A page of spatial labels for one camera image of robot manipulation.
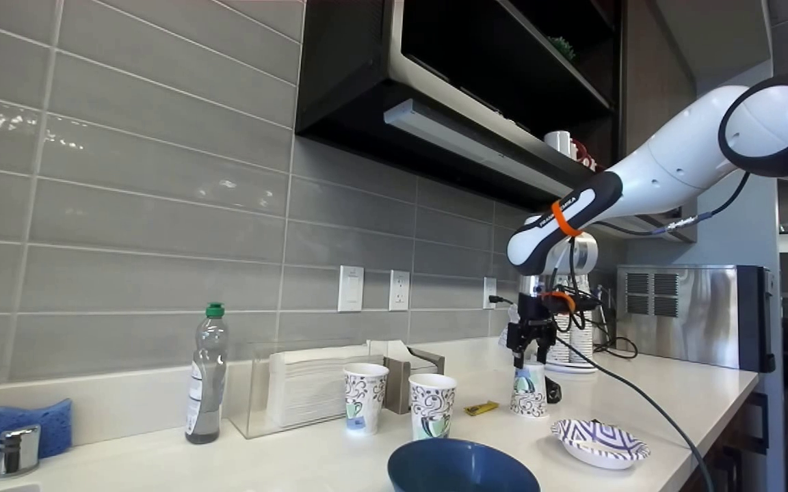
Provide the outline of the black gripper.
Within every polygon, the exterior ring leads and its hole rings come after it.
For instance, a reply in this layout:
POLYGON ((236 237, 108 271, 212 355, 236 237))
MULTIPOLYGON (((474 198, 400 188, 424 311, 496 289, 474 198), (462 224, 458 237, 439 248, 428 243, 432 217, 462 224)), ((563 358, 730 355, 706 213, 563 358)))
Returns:
POLYGON ((536 355, 544 366, 548 405, 558 405, 562 382, 550 378, 550 364, 556 362, 550 351, 556 345, 556 314, 544 304, 543 277, 522 277, 518 286, 518 317, 506 327, 506 347, 514 368, 522 368, 529 345, 536 345, 536 355))

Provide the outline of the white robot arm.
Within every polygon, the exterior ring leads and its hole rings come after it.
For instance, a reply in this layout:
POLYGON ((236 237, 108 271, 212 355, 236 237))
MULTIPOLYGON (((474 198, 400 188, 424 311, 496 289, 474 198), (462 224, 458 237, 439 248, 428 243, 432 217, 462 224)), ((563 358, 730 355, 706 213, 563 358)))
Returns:
POLYGON ((550 251, 589 224, 681 207, 733 170, 788 177, 788 73, 704 92, 626 158, 529 217, 506 261, 522 280, 543 277, 550 251))

